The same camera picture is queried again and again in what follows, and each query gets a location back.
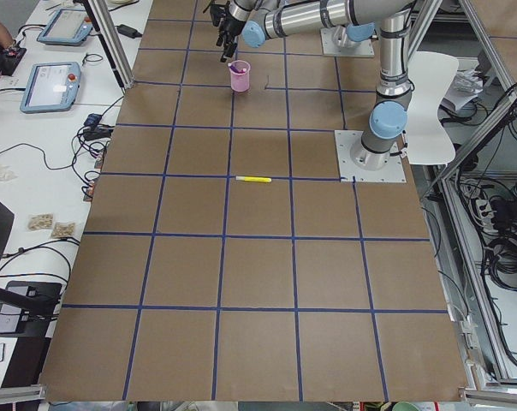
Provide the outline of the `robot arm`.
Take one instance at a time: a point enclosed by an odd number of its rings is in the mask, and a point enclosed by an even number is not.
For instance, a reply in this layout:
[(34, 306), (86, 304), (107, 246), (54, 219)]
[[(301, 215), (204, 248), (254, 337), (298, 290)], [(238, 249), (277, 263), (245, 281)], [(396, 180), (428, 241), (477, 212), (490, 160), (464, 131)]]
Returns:
[(413, 83), (408, 78), (411, 1), (319, 0), (211, 1), (205, 7), (218, 29), (221, 59), (231, 58), (237, 41), (259, 48), (269, 39), (319, 30), (341, 51), (354, 51), (376, 35), (380, 51), (376, 102), (368, 126), (350, 149), (353, 162), (376, 171), (388, 162), (391, 148), (407, 125)]

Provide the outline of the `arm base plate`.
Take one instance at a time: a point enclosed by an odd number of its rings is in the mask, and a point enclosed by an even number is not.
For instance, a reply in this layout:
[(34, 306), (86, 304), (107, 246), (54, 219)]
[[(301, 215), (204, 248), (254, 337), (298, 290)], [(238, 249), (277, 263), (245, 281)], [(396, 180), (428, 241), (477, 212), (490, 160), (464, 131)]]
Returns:
[(336, 130), (336, 156), (341, 182), (406, 183), (401, 154), (394, 142), (389, 152), (368, 152), (360, 130)]
[(375, 30), (368, 30), (365, 33), (367, 37), (361, 41), (354, 41), (348, 37), (346, 28), (343, 26), (322, 28), (320, 34), (323, 55), (327, 57), (374, 57), (371, 37)]

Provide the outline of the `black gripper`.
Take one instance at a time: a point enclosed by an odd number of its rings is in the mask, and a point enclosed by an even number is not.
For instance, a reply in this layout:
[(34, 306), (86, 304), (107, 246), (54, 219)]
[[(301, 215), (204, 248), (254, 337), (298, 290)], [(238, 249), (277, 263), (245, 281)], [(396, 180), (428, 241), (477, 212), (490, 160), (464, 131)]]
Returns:
[(226, 6), (226, 17), (218, 29), (216, 46), (222, 47), (223, 52), (220, 62), (225, 63), (233, 57), (237, 49), (237, 36), (239, 36), (245, 26), (246, 21), (242, 21), (232, 16), (229, 6)]

